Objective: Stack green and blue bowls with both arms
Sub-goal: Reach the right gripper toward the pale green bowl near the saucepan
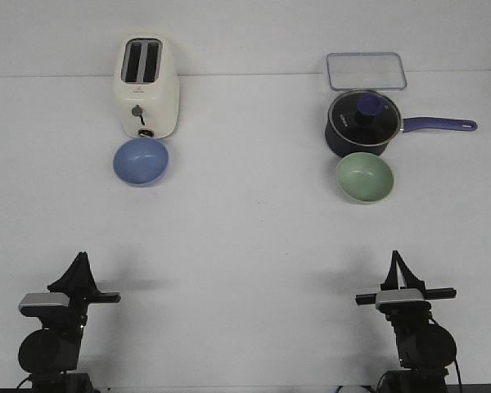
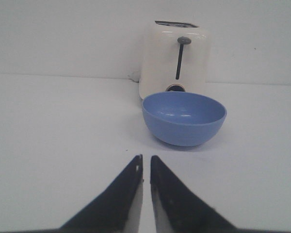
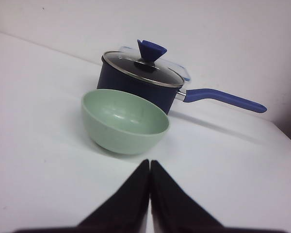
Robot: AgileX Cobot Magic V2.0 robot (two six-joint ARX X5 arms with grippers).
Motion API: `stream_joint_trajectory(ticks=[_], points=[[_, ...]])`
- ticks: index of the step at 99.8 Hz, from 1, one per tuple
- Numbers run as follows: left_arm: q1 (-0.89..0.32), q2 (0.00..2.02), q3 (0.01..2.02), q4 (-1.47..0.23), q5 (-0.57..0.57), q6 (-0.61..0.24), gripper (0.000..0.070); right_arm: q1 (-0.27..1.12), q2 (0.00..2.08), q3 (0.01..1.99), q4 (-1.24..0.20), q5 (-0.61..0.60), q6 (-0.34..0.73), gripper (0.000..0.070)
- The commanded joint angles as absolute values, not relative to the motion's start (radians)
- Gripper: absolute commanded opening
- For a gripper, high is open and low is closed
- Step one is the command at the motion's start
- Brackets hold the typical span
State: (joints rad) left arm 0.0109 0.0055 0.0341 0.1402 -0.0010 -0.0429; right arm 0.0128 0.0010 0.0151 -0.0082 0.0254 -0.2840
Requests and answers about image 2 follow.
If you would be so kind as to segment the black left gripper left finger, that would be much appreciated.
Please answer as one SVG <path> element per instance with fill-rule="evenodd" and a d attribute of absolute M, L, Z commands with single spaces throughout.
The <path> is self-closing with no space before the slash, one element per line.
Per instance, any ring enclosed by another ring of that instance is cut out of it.
<path fill-rule="evenodd" d="M 111 184 L 61 230 L 138 230 L 143 202 L 143 157 L 136 155 Z"/>

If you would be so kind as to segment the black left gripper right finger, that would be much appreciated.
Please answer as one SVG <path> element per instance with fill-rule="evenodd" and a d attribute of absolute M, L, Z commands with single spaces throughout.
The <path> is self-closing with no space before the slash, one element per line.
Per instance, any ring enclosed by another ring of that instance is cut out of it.
<path fill-rule="evenodd" d="M 157 156 L 150 162 L 150 184 L 156 230 L 236 230 L 196 196 Z"/>

